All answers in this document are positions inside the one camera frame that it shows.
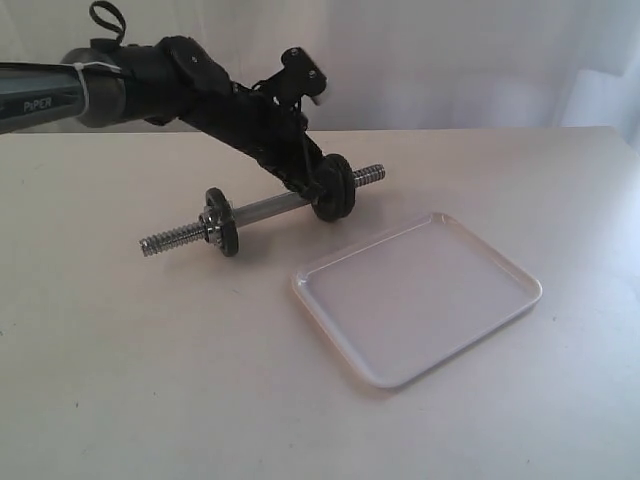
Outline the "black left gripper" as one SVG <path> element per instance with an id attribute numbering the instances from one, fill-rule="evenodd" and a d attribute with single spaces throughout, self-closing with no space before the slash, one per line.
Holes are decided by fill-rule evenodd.
<path id="1" fill-rule="evenodd" d="M 330 173 L 315 172 L 324 154 L 298 107 L 282 108 L 259 90 L 237 87 L 226 96 L 200 97 L 180 120 L 253 158 L 302 199 L 330 198 Z"/>

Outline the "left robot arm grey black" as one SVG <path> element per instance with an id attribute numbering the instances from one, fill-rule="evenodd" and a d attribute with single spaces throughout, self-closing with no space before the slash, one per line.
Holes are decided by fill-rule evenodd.
<path id="1" fill-rule="evenodd" d="M 190 37 L 165 37 L 153 46 L 94 39 L 59 64 L 2 63 L 1 131 L 68 118 L 94 129 L 179 120 L 315 200 L 324 192 L 324 155 L 306 133 L 301 103 L 323 95 L 327 78 L 300 47 L 287 49 L 281 62 L 280 71 L 246 87 Z"/>

